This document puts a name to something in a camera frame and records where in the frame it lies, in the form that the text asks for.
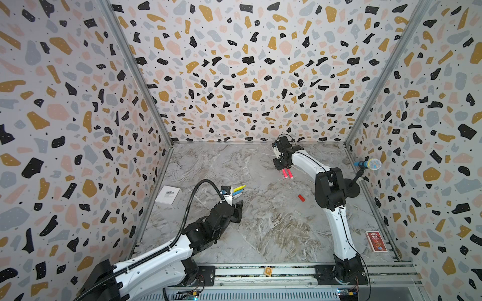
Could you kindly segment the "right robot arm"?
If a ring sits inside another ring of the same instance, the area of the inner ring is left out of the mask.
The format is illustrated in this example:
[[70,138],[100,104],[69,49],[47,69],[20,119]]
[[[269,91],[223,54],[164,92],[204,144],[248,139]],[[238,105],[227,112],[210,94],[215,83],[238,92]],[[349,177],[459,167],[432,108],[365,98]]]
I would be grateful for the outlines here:
[[290,175],[293,166],[300,168],[315,182],[315,201],[328,219],[334,243],[333,278],[349,284],[364,273],[364,262],[353,245],[346,216],[345,179],[340,168],[331,168],[313,156],[288,134],[281,134],[272,143],[277,170]]

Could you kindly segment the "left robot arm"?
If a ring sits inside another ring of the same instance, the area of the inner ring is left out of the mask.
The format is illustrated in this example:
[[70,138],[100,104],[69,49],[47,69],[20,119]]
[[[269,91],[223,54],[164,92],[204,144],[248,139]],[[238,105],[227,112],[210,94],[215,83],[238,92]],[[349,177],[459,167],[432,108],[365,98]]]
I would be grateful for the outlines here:
[[77,300],[138,300],[171,286],[188,286],[199,273],[193,256],[216,244],[231,223],[242,219],[242,200],[223,201],[208,216],[190,223],[178,240],[170,240],[130,260],[95,266]]

